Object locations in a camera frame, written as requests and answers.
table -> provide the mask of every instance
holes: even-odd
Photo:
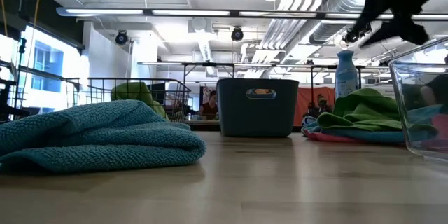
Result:
[[[198,134],[208,149],[188,167],[0,176],[1,223],[448,221],[448,165],[405,148]]]

metal wire basket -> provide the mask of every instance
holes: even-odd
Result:
[[[184,122],[191,112],[190,89],[164,78],[62,78],[66,83],[67,108],[119,99],[145,102],[172,122]]]

green towel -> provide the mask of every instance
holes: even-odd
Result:
[[[371,88],[340,97],[333,113],[322,113],[317,122],[323,129],[402,130],[396,101]]]
[[[151,91],[149,91],[148,86],[143,82],[130,82],[119,84],[111,91],[111,100],[125,100],[134,99],[146,103],[150,106],[157,114],[161,115],[163,118],[168,119],[168,115],[160,105],[158,101],[153,99]]]

